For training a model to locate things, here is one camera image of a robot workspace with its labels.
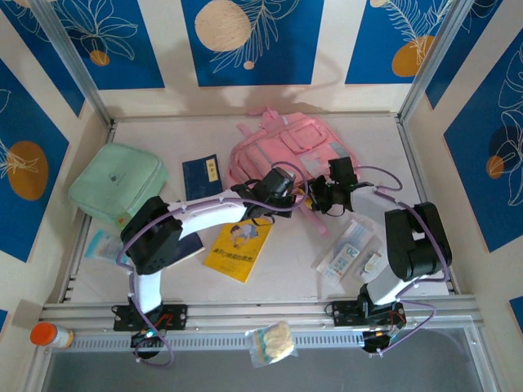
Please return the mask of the yellow paperback book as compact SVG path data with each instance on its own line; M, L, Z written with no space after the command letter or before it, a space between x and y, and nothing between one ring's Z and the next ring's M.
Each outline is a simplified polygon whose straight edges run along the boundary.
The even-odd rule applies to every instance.
M273 224L268 218L257 218L223 225L203 264L246 283Z

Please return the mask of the clear bag of stationery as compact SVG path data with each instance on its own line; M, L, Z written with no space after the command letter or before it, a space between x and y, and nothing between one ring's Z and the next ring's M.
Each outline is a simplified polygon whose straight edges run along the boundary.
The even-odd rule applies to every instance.
M387 261L382 240L368 225L353 220L318 264L316 271L331 284L339 284L346 276L369 283L364 282L360 274L369 254L373 252L382 255L383 271Z

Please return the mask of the pink backpack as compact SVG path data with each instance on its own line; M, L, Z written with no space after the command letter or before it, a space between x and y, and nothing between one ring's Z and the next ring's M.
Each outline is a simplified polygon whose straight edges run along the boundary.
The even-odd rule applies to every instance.
M244 138L230 153L227 184L243 184L262 179L277 162L296 176L293 188L302 189L304 181L330 176L329 161L358 160L348 145L322 120L303 113L279 114L266 108L256 131L239 123Z

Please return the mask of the dark blue book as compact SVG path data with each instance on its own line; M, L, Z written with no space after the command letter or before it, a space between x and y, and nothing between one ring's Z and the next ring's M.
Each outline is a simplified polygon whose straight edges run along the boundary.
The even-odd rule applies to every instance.
M223 191L215 154L182 163L186 200L211 197Z
M175 263L184 261L205 250L203 242L197 233L192 233L181 238L176 247L173 257Z

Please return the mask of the clear bag with yellow snacks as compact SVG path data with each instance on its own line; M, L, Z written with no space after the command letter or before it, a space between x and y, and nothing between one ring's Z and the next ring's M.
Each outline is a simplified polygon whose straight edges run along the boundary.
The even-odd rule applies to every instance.
M247 331L244 336L255 368L277 363L289 356L297 356L291 329L285 321Z

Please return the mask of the mint green zip pouch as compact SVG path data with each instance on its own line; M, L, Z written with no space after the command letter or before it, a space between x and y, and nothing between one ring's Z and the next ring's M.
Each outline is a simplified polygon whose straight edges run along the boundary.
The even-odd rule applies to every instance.
M155 154L110 143L69 187L68 195L92 218L123 229L167 180L168 171Z

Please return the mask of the clear teal plastic packet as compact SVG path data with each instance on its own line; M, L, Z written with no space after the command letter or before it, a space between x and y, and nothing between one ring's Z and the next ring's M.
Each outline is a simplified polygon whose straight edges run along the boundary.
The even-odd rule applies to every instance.
M123 243L119 236L99 229L89 243L84 256L87 259L116 265L118 254L122 249Z

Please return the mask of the orange capped white bottle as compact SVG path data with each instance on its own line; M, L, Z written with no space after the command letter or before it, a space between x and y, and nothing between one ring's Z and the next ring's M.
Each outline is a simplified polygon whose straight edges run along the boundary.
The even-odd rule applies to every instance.
M32 328L29 339L34 345L65 349L73 343L74 333L54 323L38 323Z

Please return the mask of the aluminium frame rail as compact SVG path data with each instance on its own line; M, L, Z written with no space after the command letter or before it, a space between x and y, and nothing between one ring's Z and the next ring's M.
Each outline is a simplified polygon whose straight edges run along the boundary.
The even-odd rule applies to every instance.
M260 303L189 303L188 330L239 330L265 326L280 320L298 329L332 328L333 316L327 300L262 301ZM423 296L403 301L410 327L428 318L431 308L436 315L430 327L456 327L484 324L476 299L472 295ZM43 306L39 319L71 329L98 331L114 324L112 305L107 303L62 303Z

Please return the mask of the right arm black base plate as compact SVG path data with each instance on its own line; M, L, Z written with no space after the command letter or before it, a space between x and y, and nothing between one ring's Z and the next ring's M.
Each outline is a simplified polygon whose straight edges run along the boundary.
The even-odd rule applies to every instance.
M368 301L333 301L330 305L336 327L406 325L404 307L398 302L374 305Z

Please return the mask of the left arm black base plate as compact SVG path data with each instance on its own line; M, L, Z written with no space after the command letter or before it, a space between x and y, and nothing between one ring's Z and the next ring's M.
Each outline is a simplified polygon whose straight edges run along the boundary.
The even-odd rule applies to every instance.
M186 328L187 310L188 306L184 304L163 304L145 313L145 316L160 331L181 331ZM114 305L111 311L114 314L115 331L139 332L150 327L131 302L128 305Z

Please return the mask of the aluminium frame post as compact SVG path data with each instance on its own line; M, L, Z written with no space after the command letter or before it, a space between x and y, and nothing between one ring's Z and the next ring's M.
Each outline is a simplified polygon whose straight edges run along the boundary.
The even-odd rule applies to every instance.
M60 22L53 6L47 0L28 0L29 8L49 39L62 64L67 68L69 75L82 92L86 101L91 105L99 119L108 127L113 120L98 92L87 67L77 52L71 38Z
M425 90L437 71L441 61L445 57L450 44L468 12L474 0L453 0L449 13L442 21L441 27L435 36L425 60L419 68L418 74L413 80L405 101L397 113L398 123L405 125L409 116L414 112L416 105L425 95Z

